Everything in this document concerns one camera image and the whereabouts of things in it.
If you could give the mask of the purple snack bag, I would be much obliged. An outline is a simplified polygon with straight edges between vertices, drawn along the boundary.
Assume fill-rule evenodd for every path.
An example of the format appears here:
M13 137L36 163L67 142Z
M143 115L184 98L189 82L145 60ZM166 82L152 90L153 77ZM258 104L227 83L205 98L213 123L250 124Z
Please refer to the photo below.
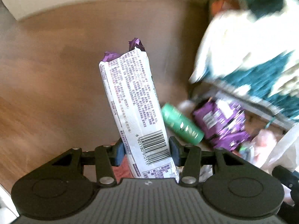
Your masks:
M194 109L193 119L214 149L233 151L243 142L251 140L245 130L244 109L236 102L215 98L204 100Z

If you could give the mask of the white purple snack wrapper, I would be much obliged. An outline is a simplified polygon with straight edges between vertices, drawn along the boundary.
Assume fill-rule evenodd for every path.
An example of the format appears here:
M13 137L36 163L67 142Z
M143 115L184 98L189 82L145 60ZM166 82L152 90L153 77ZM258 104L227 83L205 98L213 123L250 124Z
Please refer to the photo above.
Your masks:
M122 55L106 52L99 69L133 176L179 180L141 40Z

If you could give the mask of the pink mesh foam net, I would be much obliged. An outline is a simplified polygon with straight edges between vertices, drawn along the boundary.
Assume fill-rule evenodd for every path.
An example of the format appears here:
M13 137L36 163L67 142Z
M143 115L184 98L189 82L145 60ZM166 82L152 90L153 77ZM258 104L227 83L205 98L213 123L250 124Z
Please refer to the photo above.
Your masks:
M260 130L249 144L248 162L257 168L265 168L271 160L277 157L276 147L283 136L281 133L273 133L271 130Z

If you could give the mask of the green can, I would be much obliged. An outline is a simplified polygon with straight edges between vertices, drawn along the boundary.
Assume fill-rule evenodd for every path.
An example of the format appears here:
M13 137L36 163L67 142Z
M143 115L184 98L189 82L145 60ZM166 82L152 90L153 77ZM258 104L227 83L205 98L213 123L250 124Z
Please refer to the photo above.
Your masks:
M186 143L198 145L203 140L203 131L176 107L166 103L161 112L165 125Z

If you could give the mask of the teal white quilted blanket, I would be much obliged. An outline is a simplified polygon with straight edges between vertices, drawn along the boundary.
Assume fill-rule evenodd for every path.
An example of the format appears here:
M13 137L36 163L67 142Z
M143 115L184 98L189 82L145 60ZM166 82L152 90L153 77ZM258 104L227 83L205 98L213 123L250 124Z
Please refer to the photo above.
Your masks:
M209 14L190 83L298 121L298 0L210 0Z

